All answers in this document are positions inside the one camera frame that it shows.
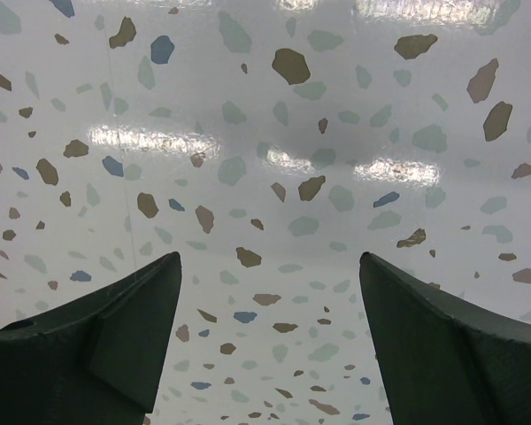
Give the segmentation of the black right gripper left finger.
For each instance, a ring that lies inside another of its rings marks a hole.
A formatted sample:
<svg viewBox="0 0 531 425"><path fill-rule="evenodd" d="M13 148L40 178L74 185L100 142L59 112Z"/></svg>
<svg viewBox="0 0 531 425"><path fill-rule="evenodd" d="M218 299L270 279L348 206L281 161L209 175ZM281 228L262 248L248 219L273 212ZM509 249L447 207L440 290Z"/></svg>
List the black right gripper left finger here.
<svg viewBox="0 0 531 425"><path fill-rule="evenodd" d="M0 424L141 424L156 404L181 291L170 252L0 329Z"/></svg>

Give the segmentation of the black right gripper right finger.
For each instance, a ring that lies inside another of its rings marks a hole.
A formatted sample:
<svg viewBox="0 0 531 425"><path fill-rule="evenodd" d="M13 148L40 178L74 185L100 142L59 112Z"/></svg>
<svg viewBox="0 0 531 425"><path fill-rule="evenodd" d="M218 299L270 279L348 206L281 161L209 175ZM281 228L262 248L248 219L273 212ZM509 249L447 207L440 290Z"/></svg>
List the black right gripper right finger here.
<svg viewBox="0 0 531 425"><path fill-rule="evenodd" d="M395 424L531 424L531 324L371 252L359 281Z"/></svg>

